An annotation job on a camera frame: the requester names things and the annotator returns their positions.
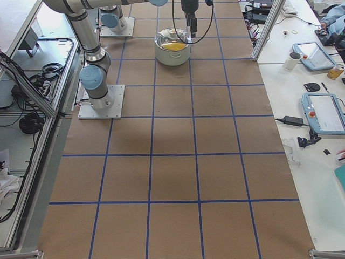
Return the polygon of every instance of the grid of blue tape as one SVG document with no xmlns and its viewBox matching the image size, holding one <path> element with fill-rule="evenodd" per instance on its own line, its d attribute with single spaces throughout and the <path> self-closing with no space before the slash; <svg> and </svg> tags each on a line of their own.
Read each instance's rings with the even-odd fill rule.
<svg viewBox="0 0 345 259">
<path fill-rule="evenodd" d="M 237 1 L 235 2 L 218 2 L 218 3 L 238 3 Z M 150 154 L 109 154 L 109 145 L 110 145 L 110 140 L 111 140 L 111 135 L 112 135 L 112 128 L 114 124 L 114 120 L 112 119 L 111 121 L 111 126 L 109 129 L 109 135 L 108 135 L 108 141 L 107 141 L 107 149 L 105 154 L 71 154 L 71 155 L 63 155 L 64 157 L 80 157 L 80 156 L 104 156 L 105 161 L 103 165 L 103 172 L 102 172 L 102 178 L 101 178 L 101 185 L 100 185 L 100 191 L 99 191 L 99 197 L 97 201 L 85 201 L 85 202 L 50 202 L 50 205 L 97 205 L 96 208 L 96 214 L 95 214 L 95 220 L 94 220 L 94 227 L 93 227 L 93 234 L 92 234 L 92 240 L 91 240 L 91 246 L 89 250 L 89 259 L 92 258 L 92 251 L 93 251 L 93 245 L 94 245 L 94 239 L 95 239 L 95 232 L 97 229 L 97 223 L 98 223 L 98 215 L 99 215 L 99 208 L 100 205 L 103 204 L 147 204 L 148 205 L 148 212 L 147 212 L 147 235 L 146 235 L 146 259 L 148 259 L 149 255 L 149 237 L 150 237 L 150 205 L 151 204 L 169 204 L 169 203 L 197 203 L 198 204 L 198 210 L 199 210 L 199 226 L 200 226 L 200 241 L 201 241 L 201 251 L 202 251 L 202 258 L 205 259 L 205 252 L 204 252 L 204 242 L 203 242 L 203 226 L 202 226 L 202 207 L 201 204 L 203 203 L 234 203 L 234 202 L 247 202 L 249 204 L 250 208 L 250 214 L 251 214 L 251 219 L 252 219 L 252 225 L 253 225 L 253 231 L 255 235 L 255 240 L 256 240 L 256 245 L 257 245 L 257 251 L 258 251 L 258 257 L 259 259 L 262 259 L 261 256 L 261 251 L 260 251 L 260 245 L 259 245 L 259 238 L 256 230 L 256 223 L 255 223 L 255 218 L 254 218 L 254 213 L 253 213 L 253 208 L 252 208 L 252 203 L 254 202 L 294 202 L 298 201 L 299 199 L 251 199 L 250 198 L 250 192 L 249 192 L 249 185 L 246 177 L 246 170 L 244 166 L 244 161 L 243 161 L 243 155 L 252 155 L 252 154 L 258 154 L 258 155 L 270 155 L 270 154 L 284 154 L 284 152 L 242 152 L 241 149 L 241 144 L 239 141 L 239 134 L 238 134 L 238 129 L 237 129 L 237 123 L 236 123 L 236 118 L 239 117 L 272 117 L 272 114 L 262 114 L 262 115 L 235 115 L 234 114 L 234 108 L 233 108 L 233 102 L 232 102 L 232 97 L 231 97 L 231 88 L 232 87 L 246 87 L 246 86 L 262 86 L 263 84 L 239 84 L 239 85 L 230 85 L 229 80 L 228 80 L 228 75 L 226 73 L 226 68 L 225 68 L 225 61 L 226 60 L 237 60 L 237 59 L 248 59 L 248 58 L 233 58 L 233 59 L 226 59 L 223 56 L 223 50 L 222 50 L 222 44 L 220 42 L 221 38 L 247 38 L 243 36 L 229 36 L 229 37 L 220 37 L 219 36 L 219 30 L 218 30 L 218 25 L 217 25 L 217 20 L 218 19 L 231 19 L 231 18 L 215 18 L 214 21 L 216 23 L 216 30 L 217 30 L 217 37 L 210 37 L 210 38 L 218 38 L 219 41 L 219 46 L 220 46 L 220 52 L 221 52 L 221 59 L 202 59 L 202 60 L 222 60 L 223 62 L 223 67 L 225 71 L 225 78 L 226 78 L 226 85 L 214 85 L 214 86 L 224 86 L 227 87 L 228 93 L 229 93 L 229 99 L 231 103 L 231 109 L 232 109 L 232 114 L 233 115 L 226 115 L 226 116 L 195 116 L 194 114 L 194 109 L 192 109 L 192 116 L 183 116 L 183 117 L 169 117 L 169 116 L 154 116 L 154 111 L 155 111 L 155 89 L 156 86 L 162 87 L 162 86 L 169 86 L 169 85 L 156 85 L 156 69 L 157 69 L 157 61 L 155 59 L 155 71 L 154 71 L 154 84 L 153 84 L 153 109 L 152 109 L 152 116 L 127 116 L 123 118 L 152 118 L 152 123 L 151 123 L 151 143 L 150 143 Z M 158 29 L 158 20 L 159 19 L 153 19 L 157 20 L 156 23 L 156 30 Z M 119 60 L 120 65 L 119 65 L 119 73 L 121 71 L 121 65 L 123 60 L 146 60 L 146 59 L 124 59 L 123 58 L 123 53 L 126 48 L 126 39 L 122 47 L 122 54 L 120 59 L 112 59 L 112 60 Z M 199 85 L 193 85 L 192 80 L 191 80 L 191 64 L 189 60 L 189 68 L 190 68 L 190 91 L 191 91 L 191 98 L 192 98 L 192 104 L 194 103 L 193 99 L 193 86 L 199 86 Z M 140 87 L 140 86 L 147 86 L 147 85 L 126 85 L 126 87 Z M 237 143 L 239 147 L 239 152 L 234 152 L 234 153 L 208 153 L 208 154 L 202 154 L 202 153 L 197 153 L 197 142 L 196 142 L 196 128 L 195 128 L 195 118 L 217 118 L 217 117 L 225 117 L 225 118 L 233 118 L 234 121 L 234 126 L 236 130 L 236 137 L 237 137 Z M 193 120 L 193 130 L 194 130 L 194 154 L 153 154 L 153 132 L 154 132 L 154 118 L 192 118 Z M 199 185 L 199 172 L 198 172 L 198 157 L 199 156 L 205 156 L 205 155 L 239 155 L 240 160 L 241 160 L 241 165 L 243 169 L 243 176 L 245 179 L 245 186 L 246 186 L 246 192 L 247 192 L 247 199 L 242 199 L 242 200 L 201 200 L 200 196 L 200 185 Z M 106 165 L 107 165 L 107 159 L 110 156 L 149 156 L 150 157 L 150 166 L 149 166 L 149 190 L 148 190 L 148 201 L 101 201 L 101 196 L 102 196 L 102 190 L 103 190 L 103 183 L 104 183 L 104 177 L 105 177 L 105 171 L 106 171 Z M 197 180 L 197 193 L 198 193 L 198 199 L 197 200 L 190 200 L 190 201 L 152 201 L 151 200 L 151 175 L 152 175 L 152 159 L 154 156 L 194 156 L 195 157 L 195 164 L 196 164 L 196 180 Z"/>
</svg>

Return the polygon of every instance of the white pot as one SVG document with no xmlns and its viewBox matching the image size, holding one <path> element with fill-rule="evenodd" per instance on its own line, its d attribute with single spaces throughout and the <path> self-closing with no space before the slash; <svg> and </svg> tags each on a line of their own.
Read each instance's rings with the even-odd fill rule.
<svg viewBox="0 0 345 259">
<path fill-rule="evenodd" d="M 191 42 L 187 33 L 182 29 L 176 29 L 180 38 L 185 42 Z M 177 43 L 182 45 L 179 50 L 164 48 L 166 44 Z M 155 37 L 155 54 L 159 62 L 168 66 L 178 66 L 185 63 L 191 54 L 191 45 L 183 44 L 176 36 L 174 28 L 167 28 L 160 31 Z"/>
</svg>

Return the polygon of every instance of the power adapter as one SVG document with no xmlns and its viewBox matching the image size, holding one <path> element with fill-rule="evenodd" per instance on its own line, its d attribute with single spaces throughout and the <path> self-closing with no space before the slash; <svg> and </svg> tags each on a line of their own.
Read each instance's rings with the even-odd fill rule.
<svg viewBox="0 0 345 259">
<path fill-rule="evenodd" d="M 308 126 L 307 124 L 304 124 L 302 118 L 297 118 L 297 117 L 292 117 L 292 116 L 284 116 L 284 118 L 282 119 L 275 119 L 275 120 L 280 121 L 287 125 L 292 125 L 292 126 L 298 126 L 298 127 Z"/>
<path fill-rule="evenodd" d="M 11 95 L 15 98 L 21 97 L 23 95 L 23 91 L 19 88 L 18 85 L 14 85 L 11 90 Z"/>
</svg>

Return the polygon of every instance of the keyboard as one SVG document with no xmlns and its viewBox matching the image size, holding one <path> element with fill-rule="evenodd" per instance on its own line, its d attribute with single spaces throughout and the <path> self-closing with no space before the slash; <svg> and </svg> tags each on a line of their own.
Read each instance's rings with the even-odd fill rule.
<svg viewBox="0 0 345 259">
<path fill-rule="evenodd" d="M 298 14 L 296 8 L 292 5 L 290 0 L 285 0 L 285 4 L 281 9 L 281 13 L 286 17 L 296 17 Z"/>
</svg>

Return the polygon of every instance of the tablet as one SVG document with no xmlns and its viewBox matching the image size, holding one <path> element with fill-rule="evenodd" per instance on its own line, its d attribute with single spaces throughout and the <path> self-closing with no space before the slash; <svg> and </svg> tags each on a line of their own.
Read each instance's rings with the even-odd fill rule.
<svg viewBox="0 0 345 259">
<path fill-rule="evenodd" d="M 345 135 L 345 117 L 334 94 L 305 93 L 302 104 L 315 133 Z"/>
<path fill-rule="evenodd" d="M 295 43 L 292 49 L 301 55 L 307 55 L 308 58 L 301 59 L 301 62 L 310 70 L 331 69 L 336 65 L 333 58 L 317 42 Z"/>
</svg>

